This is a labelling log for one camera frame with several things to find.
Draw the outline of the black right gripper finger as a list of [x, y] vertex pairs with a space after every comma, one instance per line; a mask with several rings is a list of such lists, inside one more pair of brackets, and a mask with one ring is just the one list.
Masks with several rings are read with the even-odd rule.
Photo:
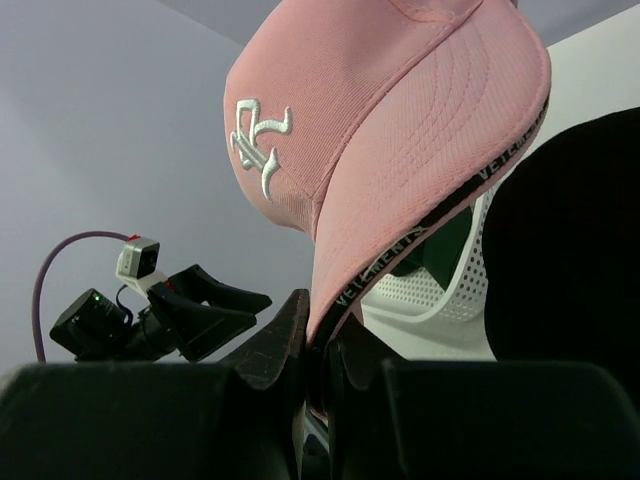
[[207, 302], [212, 307], [260, 313], [272, 305], [266, 294], [251, 292], [222, 283], [194, 264], [168, 278], [171, 288], [196, 303]]
[[322, 399], [332, 479], [398, 479], [394, 425], [383, 366], [400, 361], [385, 342], [348, 320], [326, 350]]
[[274, 318], [221, 362], [214, 477], [301, 477], [309, 291], [294, 290]]
[[247, 313], [196, 303], [178, 293], [166, 294], [177, 334], [177, 350], [187, 361], [201, 361], [257, 323]]

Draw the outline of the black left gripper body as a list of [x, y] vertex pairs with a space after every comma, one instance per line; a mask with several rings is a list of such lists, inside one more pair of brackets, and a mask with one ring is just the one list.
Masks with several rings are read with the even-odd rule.
[[137, 359], [156, 361], [177, 350], [177, 334], [169, 319], [172, 310], [166, 301], [167, 293], [175, 293], [170, 282], [160, 282], [148, 291], [149, 305], [138, 313], [134, 325]]

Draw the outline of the pink cap with white logo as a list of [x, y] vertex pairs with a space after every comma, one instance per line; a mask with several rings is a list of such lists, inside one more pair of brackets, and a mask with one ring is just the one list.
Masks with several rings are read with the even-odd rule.
[[524, 154], [551, 62], [513, 1], [282, 1], [232, 66], [230, 163], [314, 245], [307, 342]]

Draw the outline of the black baseball cap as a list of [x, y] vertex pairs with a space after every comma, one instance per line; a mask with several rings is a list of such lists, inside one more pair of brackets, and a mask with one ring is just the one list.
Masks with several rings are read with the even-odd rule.
[[499, 359], [639, 363], [639, 111], [540, 145], [484, 227], [485, 330]]

